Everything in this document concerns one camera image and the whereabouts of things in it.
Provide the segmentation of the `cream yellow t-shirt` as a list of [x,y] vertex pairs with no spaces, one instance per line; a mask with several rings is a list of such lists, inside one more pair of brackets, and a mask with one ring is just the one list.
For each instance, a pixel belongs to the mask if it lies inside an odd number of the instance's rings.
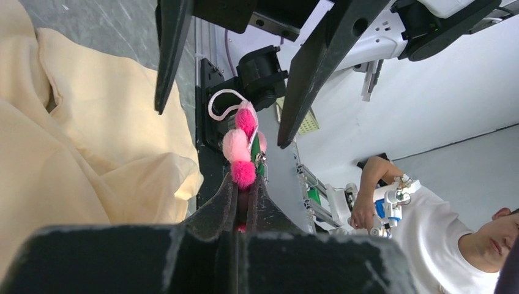
[[177,86],[1,2],[1,274],[51,225],[176,224],[203,176]]

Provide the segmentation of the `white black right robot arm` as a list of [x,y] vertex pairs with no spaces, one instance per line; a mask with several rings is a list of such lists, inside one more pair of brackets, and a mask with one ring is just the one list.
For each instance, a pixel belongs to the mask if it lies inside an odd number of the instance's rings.
[[[163,113],[192,17],[242,34],[247,26],[296,41],[316,1],[159,1],[154,108]],[[499,1],[334,1],[291,60],[277,144],[286,148],[331,74],[383,59],[421,61],[443,51]]]

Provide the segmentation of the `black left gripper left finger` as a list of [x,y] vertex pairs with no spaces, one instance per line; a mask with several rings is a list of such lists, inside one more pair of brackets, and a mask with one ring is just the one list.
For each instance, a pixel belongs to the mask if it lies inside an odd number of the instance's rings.
[[176,225],[54,225],[35,231],[2,293],[236,293],[237,187]]

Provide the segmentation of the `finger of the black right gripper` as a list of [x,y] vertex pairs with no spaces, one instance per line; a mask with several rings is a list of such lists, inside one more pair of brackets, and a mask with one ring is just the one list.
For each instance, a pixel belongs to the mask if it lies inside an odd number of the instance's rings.
[[287,148],[319,90],[388,1],[335,1],[295,54],[278,130],[277,146]]
[[154,108],[162,115],[179,67],[193,15],[192,0],[158,0],[155,22],[159,42],[159,64]]

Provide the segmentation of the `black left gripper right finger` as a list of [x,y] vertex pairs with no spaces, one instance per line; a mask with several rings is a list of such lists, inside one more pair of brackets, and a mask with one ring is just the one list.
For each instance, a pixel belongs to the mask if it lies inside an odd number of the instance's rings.
[[247,231],[238,236],[239,293],[417,293],[408,262],[390,239],[269,232],[255,228],[262,176],[251,187]]

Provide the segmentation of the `operator's hand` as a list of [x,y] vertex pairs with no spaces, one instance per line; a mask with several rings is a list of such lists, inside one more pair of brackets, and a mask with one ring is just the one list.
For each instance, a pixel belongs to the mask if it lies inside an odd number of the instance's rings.
[[351,212],[350,225],[355,229],[371,230],[375,206],[373,200],[358,198]]

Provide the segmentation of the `pink flower smiley brooch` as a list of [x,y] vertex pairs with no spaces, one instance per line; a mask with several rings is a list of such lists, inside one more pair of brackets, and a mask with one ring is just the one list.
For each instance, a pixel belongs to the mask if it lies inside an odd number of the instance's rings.
[[[240,99],[231,104],[221,115],[215,114],[213,106],[216,98],[232,94]],[[259,120],[253,104],[233,89],[222,89],[213,94],[207,106],[209,116],[222,122],[230,113],[235,112],[234,127],[227,131],[222,141],[222,151],[230,163],[230,173],[238,187],[237,231],[247,231],[248,201],[250,191],[257,176],[267,178],[265,135],[259,130]]]

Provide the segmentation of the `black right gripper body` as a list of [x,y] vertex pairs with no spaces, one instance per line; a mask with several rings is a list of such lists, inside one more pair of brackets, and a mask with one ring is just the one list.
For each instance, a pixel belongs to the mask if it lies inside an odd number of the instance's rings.
[[295,41],[318,0],[196,0],[193,16],[243,34],[248,26]]

